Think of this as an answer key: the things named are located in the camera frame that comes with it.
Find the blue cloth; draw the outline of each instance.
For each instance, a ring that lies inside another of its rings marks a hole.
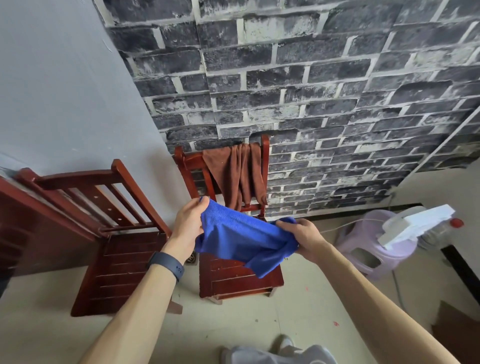
[[[275,269],[299,246],[293,234],[275,226],[275,221],[261,221],[212,200],[201,219],[204,233],[195,240],[195,251],[244,262],[258,278]],[[296,223],[294,218],[281,220]]]

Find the towel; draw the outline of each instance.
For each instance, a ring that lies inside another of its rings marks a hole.
[[[245,263],[258,278],[275,269],[298,249],[291,232],[275,222],[265,222],[210,200],[201,215],[204,233],[195,240],[195,251]],[[294,218],[282,221],[296,223]]]
[[[261,205],[267,204],[262,150],[258,143],[207,149],[202,157],[222,192],[226,207],[240,211],[242,202],[249,205],[252,197]]]

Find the brick wall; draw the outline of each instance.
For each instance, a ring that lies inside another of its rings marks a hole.
[[[480,105],[475,0],[95,3],[170,152],[271,135],[271,216],[381,201]],[[465,168],[479,129],[421,171]]]

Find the watch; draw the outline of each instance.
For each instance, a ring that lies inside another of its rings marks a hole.
[[[164,252],[155,252],[148,261],[147,268],[152,264],[159,264],[167,268],[173,273],[177,282],[180,281],[181,276],[183,276],[183,271],[185,270],[177,259]]]

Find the wooden chair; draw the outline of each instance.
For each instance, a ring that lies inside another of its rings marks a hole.
[[[87,269],[71,315],[117,312],[142,280],[153,252],[161,250],[171,235],[123,163],[116,159],[110,170],[44,177],[24,168],[16,180],[85,228],[91,240],[98,244],[98,252]],[[143,216],[125,198],[123,189]],[[146,228],[158,231],[118,234]],[[167,312],[181,314],[182,306],[170,301]]]
[[[268,135],[262,135],[262,177],[267,186],[268,157],[270,142]],[[174,155],[180,173],[192,198],[199,197],[197,186],[192,175],[193,170],[201,170],[205,179],[207,195],[216,201],[216,189],[212,176],[205,164],[202,153],[184,153],[181,146],[175,148]],[[255,216],[265,221],[265,206],[261,204],[245,205],[241,212],[260,210]],[[224,298],[233,298],[249,294],[267,293],[273,295],[277,287],[283,286],[283,276],[280,266],[262,279],[253,271],[243,266],[244,263],[235,260],[218,259],[207,253],[200,254],[200,297],[221,304]]]

